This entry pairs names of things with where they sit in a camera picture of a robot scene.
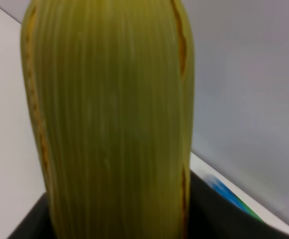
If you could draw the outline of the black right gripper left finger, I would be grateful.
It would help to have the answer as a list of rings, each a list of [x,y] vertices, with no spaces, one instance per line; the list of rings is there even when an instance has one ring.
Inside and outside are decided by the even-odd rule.
[[[8,239],[55,239],[47,193],[43,193]]]

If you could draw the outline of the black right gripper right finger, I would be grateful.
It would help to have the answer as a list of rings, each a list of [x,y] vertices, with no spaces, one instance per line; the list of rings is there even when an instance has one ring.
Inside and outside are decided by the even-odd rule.
[[[255,219],[190,172],[189,239],[289,239],[289,234]]]

